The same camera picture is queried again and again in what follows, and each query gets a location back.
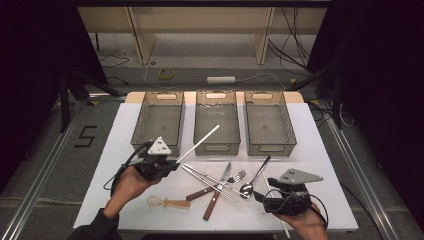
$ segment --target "aluminum rail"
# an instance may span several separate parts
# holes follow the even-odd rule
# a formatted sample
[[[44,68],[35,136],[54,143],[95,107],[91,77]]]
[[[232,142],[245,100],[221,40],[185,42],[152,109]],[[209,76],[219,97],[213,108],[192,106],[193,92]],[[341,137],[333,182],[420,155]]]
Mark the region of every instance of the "aluminum rail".
[[[330,108],[329,104],[327,103],[323,103],[322,105],[324,108]],[[377,227],[379,228],[381,235],[384,239],[388,240],[399,239],[398,235],[395,232],[395,229],[393,228],[393,224],[389,216],[384,210],[384,207],[378,199],[376,192],[372,188],[370,181],[366,177],[365,172],[362,170],[362,167],[358,159],[356,158],[352,148],[350,147],[350,144],[346,139],[343,130],[339,130],[332,119],[329,119],[327,122],[330,126],[334,138],[337,141],[337,144],[340,147],[340,150],[343,153],[347,164],[349,165],[353,177],[356,183],[358,184],[359,190],[361,191],[364,197],[369,211],[371,212],[371,215],[374,217],[377,223]]]
[[[50,151],[45,163],[41,167],[41,170],[35,178],[34,183],[31,185],[31,188],[23,198],[21,204],[8,223],[6,230],[2,235],[2,240],[18,239],[19,234],[22,232],[25,223],[32,212],[32,209],[34,208],[34,205],[40,196],[41,191],[44,189],[44,186],[49,179],[50,173],[54,169],[54,166],[56,165],[56,162],[58,161],[63,148],[69,139],[69,135],[72,133],[75,122],[84,106],[85,102],[77,102],[75,105],[68,127],[63,133],[59,134],[58,139]]]

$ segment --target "hand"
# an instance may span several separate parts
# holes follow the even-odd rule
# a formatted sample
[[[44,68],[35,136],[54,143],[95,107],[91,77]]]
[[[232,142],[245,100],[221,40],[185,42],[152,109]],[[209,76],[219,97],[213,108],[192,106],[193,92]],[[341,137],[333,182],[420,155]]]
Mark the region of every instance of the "hand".
[[[315,203],[312,203],[312,207],[319,212],[319,208]],[[288,223],[305,240],[328,239],[323,222],[311,209],[297,216],[274,215]]]
[[[119,178],[113,196],[103,209],[103,213],[109,219],[115,219],[125,204],[140,196],[152,185],[158,184],[160,180],[147,181],[134,167],[128,167]]]

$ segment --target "sleeve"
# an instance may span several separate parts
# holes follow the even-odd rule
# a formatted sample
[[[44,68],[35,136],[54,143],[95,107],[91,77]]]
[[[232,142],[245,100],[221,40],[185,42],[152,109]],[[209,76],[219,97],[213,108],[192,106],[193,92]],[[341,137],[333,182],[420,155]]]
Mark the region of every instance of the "sleeve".
[[[99,209],[90,225],[76,228],[67,240],[117,240],[122,239],[116,229],[119,224],[119,216],[110,220],[103,214],[103,208]]]

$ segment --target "white table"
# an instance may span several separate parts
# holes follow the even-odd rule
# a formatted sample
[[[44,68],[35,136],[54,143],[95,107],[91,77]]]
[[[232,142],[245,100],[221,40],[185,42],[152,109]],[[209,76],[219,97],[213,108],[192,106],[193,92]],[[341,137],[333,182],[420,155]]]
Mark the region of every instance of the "white table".
[[[185,93],[186,99],[193,98]],[[110,192],[103,185],[113,176],[120,164],[133,153],[130,140],[134,131],[141,104],[121,104],[106,142],[93,180],[85,196],[84,202],[75,221],[74,227],[90,224],[100,207],[104,207]],[[309,192],[319,197],[325,204],[330,218],[328,230],[354,231],[358,225],[339,185],[322,139],[318,133],[310,110],[305,103],[289,103],[287,105],[297,145],[290,157],[272,157],[263,175],[254,183],[255,191],[262,194],[268,192],[265,179],[278,178],[287,169],[295,168],[305,172],[320,175],[323,181],[307,183]],[[198,157],[194,151],[181,163],[193,167],[220,179],[228,161],[232,162],[231,175],[245,170],[246,180],[251,180],[265,157],[249,157],[246,151],[244,106],[238,103],[241,144],[238,156],[228,157]],[[186,153],[193,144],[195,104],[186,101],[185,120],[183,127],[181,155]],[[232,185],[235,189],[246,181]],[[143,233],[277,233],[284,231],[282,222],[272,214],[265,213],[261,203],[253,196],[246,200],[236,193],[224,190],[227,195],[239,202],[239,207],[224,196],[220,196],[208,221],[203,220],[203,214],[212,198],[208,193],[192,201],[189,209],[151,207],[147,198],[156,196],[182,200],[191,193],[206,188],[207,185],[194,178],[181,167],[171,172],[161,183],[144,192],[139,198],[128,203],[121,212],[119,229],[138,230]]]

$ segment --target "fork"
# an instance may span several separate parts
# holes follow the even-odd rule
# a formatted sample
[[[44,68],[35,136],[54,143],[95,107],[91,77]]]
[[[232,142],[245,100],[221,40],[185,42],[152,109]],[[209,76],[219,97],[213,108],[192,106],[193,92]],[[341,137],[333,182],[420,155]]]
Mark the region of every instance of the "fork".
[[[234,174],[234,176],[231,176],[230,178],[228,178],[226,183],[236,183],[236,182],[239,182],[244,176],[246,176],[246,172],[244,170],[242,170],[239,173]],[[186,197],[186,200],[187,201],[191,201],[191,200],[193,200],[195,198],[198,198],[200,196],[205,195],[208,192],[212,192],[213,190],[214,190],[213,187],[205,188],[203,190],[200,190],[198,192],[195,192],[193,194],[188,195]]]
[[[237,182],[239,182],[242,178],[244,178],[244,176],[246,176],[246,171],[241,171],[241,172],[239,172],[239,173],[237,173],[237,174],[235,174],[234,176],[231,176],[228,180],[227,180],[227,182],[228,183],[237,183]]]

